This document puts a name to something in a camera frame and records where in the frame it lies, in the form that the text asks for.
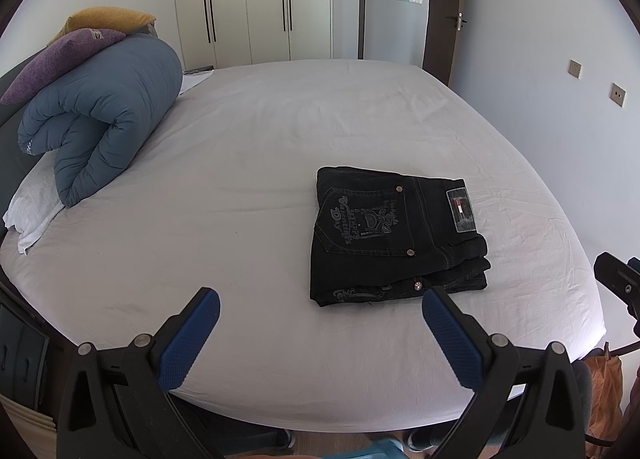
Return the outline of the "black denim pants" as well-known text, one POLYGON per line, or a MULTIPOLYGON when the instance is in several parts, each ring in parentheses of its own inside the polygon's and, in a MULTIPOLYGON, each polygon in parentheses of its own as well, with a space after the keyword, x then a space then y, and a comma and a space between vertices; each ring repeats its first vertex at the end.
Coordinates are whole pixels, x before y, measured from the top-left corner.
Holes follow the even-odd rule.
POLYGON ((323 167, 317 200, 310 297, 318 305, 486 288, 488 245, 463 181, 323 167))

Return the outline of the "orange cloth on chair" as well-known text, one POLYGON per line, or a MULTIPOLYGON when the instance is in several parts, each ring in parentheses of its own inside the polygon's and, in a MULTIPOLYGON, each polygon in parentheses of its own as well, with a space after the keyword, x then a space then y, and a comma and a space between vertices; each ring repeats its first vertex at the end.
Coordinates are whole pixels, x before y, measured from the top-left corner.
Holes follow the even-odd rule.
POLYGON ((604 448, 593 442, 613 442, 623 428, 620 402, 623 396, 623 372, 620 357, 614 356, 608 344, 599 354, 586 357, 592 382, 591 416, 588 425, 587 455, 596 457, 604 448))

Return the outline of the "dark bedside cabinet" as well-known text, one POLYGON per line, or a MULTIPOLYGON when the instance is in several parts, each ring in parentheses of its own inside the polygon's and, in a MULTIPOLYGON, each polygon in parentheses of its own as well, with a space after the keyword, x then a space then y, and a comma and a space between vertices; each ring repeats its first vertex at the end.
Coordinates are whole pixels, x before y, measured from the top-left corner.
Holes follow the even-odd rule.
POLYGON ((56 418, 51 331, 18 295, 1 286, 1 394, 56 418))

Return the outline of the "white folded sheet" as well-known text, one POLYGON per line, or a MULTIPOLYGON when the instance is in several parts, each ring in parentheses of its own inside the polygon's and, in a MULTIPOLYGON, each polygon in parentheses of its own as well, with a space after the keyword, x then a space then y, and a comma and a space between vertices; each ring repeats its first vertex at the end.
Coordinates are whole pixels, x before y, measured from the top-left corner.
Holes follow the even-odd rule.
POLYGON ((2 216, 4 226, 16 231, 17 251, 26 254, 42 237, 64 206, 55 183, 56 150, 45 153, 18 186, 2 216))

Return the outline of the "white bed mattress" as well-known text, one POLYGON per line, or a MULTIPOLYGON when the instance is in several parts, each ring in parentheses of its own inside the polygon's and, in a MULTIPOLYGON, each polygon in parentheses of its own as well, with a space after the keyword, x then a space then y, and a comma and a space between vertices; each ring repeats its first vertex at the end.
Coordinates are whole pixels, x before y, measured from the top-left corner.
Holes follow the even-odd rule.
POLYGON ((131 166, 1 264, 52 326, 100 349, 154 332, 209 286, 221 316, 180 389, 292 430, 387 432, 457 418, 460 387, 416 299, 309 297, 316 174, 349 166, 462 179, 486 289, 454 301, 490 333, 570 358, 605 324, 591 264, 527 160, 426 72, 365 60, 218 70, 178 98, 131 166))

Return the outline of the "rolled blue duvet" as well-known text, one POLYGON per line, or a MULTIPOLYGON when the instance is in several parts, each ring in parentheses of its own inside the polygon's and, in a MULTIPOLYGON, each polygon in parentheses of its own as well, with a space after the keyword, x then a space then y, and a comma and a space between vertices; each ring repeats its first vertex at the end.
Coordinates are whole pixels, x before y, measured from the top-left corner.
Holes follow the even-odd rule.
POLYGON ((133 34, 39 91, 26 105, 18 146, 30 156, 55 153, 58 197, 72 208, 130 166, 181 84, 174 49, 133 34))

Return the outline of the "dark brown door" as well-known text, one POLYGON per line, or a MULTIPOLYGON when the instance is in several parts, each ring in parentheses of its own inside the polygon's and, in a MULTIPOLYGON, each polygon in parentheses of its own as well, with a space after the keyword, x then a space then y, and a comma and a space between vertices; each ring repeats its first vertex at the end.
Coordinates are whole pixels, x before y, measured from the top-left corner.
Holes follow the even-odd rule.
POLYGON ((465 24, 464 0, 428 0, 423 69, 446 86, 454 76, 459 34, 465 24))

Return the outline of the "purple pillow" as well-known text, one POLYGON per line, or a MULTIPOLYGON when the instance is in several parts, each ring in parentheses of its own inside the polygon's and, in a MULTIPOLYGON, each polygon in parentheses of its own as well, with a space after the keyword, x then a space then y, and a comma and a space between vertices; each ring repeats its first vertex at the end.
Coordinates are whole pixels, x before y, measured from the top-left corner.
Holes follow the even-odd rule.
POLYGON ((28 102, 62 75, 125 38, 124 32, 114 29, 80 28, 64 34, 38 53, 20 71, 2 94, 1 104, 28 102))

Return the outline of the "mustard yellow pillow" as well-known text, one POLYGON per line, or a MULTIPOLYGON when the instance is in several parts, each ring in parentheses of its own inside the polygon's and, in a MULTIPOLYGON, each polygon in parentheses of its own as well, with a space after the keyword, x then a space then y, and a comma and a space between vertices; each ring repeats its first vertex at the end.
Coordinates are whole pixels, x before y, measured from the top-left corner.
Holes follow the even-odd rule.
POLYGON ((147 26, 154 26, 155 22, 156 17, 145 12, 118 6, 92 6, 68 16, 61 30, 49 44, 82 28, 113 29, 124 34, 134 34, 147 26))

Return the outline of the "cream wardrobe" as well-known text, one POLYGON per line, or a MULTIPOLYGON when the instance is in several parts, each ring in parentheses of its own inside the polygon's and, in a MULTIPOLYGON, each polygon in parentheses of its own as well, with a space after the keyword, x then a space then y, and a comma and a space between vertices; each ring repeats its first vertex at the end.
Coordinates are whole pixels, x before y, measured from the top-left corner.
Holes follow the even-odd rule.
POLYGON ((357 54, 347 0, 175 0, 187 70, 357 54))

